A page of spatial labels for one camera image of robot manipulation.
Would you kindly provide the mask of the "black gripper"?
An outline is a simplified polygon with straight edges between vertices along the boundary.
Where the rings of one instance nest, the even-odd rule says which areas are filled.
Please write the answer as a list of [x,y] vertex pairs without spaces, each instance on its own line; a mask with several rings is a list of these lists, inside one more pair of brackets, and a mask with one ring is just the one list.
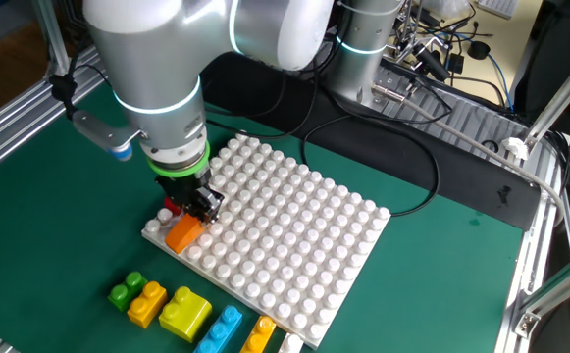
[[175,206],[182,208],[186,215],[202,221],[205,226],[210,226],[219,218],[218,214],[209,214],[211,192],[207,190],[207,186],[210,177],[211,172],[207,169],[190,176],[157,176],[155,181]]

